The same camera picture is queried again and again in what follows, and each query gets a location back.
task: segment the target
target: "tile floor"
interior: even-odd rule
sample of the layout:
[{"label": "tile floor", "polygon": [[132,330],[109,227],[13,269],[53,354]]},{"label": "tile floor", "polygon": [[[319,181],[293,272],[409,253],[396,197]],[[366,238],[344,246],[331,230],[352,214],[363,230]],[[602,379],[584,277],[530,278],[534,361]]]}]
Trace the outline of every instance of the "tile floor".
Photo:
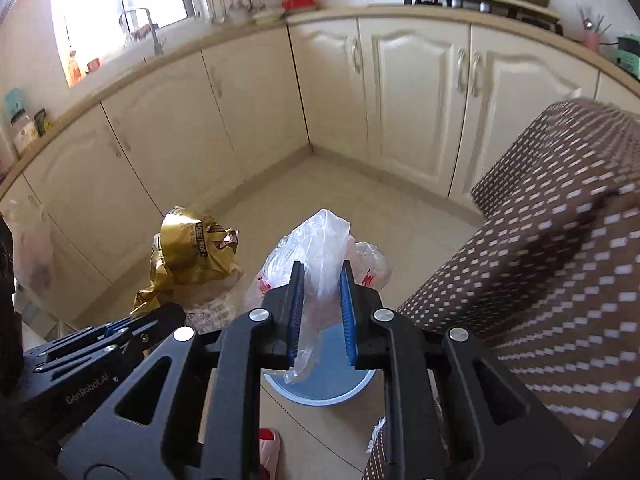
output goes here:
[{"label": "tile floor", "polygon": [[[322,208],[351,222],[357,241],[377,245],[386,256],[393,271],[381,297],[390,308],[401,304],[478,226],[453,214],[444,201],[426,201],[386,180],[311,156],[217,215],[223,226],[239,230],[243,285],[253,279],[282,236]],[[94,305],[82,320],[95,324],[126,316],[142,286],[146,263],[129,273],[120,290],[102,298],[105,307],[100,312]],[[261,394],[261,424],[277,428],[283,439],[278,480],[361,478],[371,430],[384,412],[381,376],[359,396],[329,408],[290,402],[265,381]]]}]

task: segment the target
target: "polka dot fabric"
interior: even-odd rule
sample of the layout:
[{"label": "polka dot fabric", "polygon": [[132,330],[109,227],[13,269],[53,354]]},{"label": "polka dot fabric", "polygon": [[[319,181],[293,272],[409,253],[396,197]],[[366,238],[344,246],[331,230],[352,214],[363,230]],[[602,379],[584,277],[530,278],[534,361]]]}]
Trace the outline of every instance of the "polka dot fabric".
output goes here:
[{"label": "polka dot fabric", "polygon": [[[591,460],[640,396],[639,192],[640,126],[555,104],[474,187],[482,228],[398,308],[481,337]],[[384,464],[379,436],[364,478]]]}]

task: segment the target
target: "white plastic bag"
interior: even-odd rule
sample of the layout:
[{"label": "white plastic bag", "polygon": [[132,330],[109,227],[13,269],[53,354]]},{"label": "white plastic bag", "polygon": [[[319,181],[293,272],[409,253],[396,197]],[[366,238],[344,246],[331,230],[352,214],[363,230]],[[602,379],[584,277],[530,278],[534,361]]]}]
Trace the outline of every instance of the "white plastic bag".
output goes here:
[{"label": "white plastic bag", "polygon": [[45,292],[54,280],[49,216],[28,200],[12,201],[4,220],[14,238],[14,276],[36,294]]},{"label": "white plastic bag", "polygon": [[258,307],[268,290],[289,283],[296,260],[305,266],[298,356],[293,368],[284,373],[287,383],[309,375],[319,358],[314,350],[320,332],[342,322],[338,279],[344,260],[351,261],[356,283],[380,290],[389,280],[384,256],[371,244],[355,243],[350,227],[331,211],[320,210],[279,241],[245,295],[245,308]]}]

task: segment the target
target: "silver screw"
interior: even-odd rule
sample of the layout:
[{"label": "silver screw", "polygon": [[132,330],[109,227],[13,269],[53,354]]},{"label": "silver screw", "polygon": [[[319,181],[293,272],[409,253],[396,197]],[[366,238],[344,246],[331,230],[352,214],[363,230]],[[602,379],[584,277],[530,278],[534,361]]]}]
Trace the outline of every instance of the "silver screw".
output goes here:
[{"label": "silver screw", "polygon": [[251,321],[264,321],[265,319],[269,319],[269,311],[265,308],[254,308],[251,312],[249,312],[249,319]]},{"label": "silver screw", "polygon": [[449,337],[452,338],[453,341],[462,343],[469,339],[469,332],[467,332],[464,328],[455,327],[449,331]]},{"label": "silver screw", "polygon": [[175,329],[174,339],[176,341],[188,341],[194,334],[195,332],[190,326],[181,326],[180,328]]},{"label": "silver screw", "polygon": [[393,311],[388,308],[379,308],[373,313],[373,317],[375,317],[378,321],[391,321],[394,318]]}]

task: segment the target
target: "cabinet door panel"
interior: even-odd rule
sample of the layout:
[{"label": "cabinet door panel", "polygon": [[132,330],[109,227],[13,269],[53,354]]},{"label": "cabinet door panel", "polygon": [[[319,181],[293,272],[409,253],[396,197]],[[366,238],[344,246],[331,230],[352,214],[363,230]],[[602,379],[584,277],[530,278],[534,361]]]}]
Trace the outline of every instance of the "cabinet door panel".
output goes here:
[{"label": "cabinet door panel", "polygon": [[[0,211],[6,219],[11,218],[16,206],[27,208],[32,215],[40,214],[40,202],[23,175],[18,177],[0,200]],[[38,306],[66,322],[72,322],[107,289],[109,281],[73,247],[50,219],[49,225],[54,280],[46,290],[30,291],[30,295],[36,296],[34,300]],[[19,249],[14,233],[15,250]]]},{"label": "cabinet door panel", "polygon": [[202,56],[245,177],[308,144],[286,28],[227,41]]},{"label": "cabinet door panel", "polygon": [[468,25],[360,20],[369,161],[447,196],[462,134]]},{"label": "cabinet door panel", "polygon": [[593,99],[598,71],[549,46],[488,28],[472,27],[471,46],[465,124],[449,197],[476,209],[473,186],[549,105]]},{"label": "cabinet door panel", "polygon": [[242,183],[202,54],[171,63],[102,102],[160,211],[207,210]]},{"label": "cabinet door panel", "polygon": [[290,29],[309,139],[367,161],[367,117],[356,20]]},{"label": "cabinet door panel", "polygon": [[101,107],[54,139],[24,176],[62,233],[109,280],[150,253],[162,215]]},{"label": "cabinet door panel", "polygon": [[596,100],[631,112],[636,121],[640,121],[640,98],[612,77],[603,73],[600,74]]}]

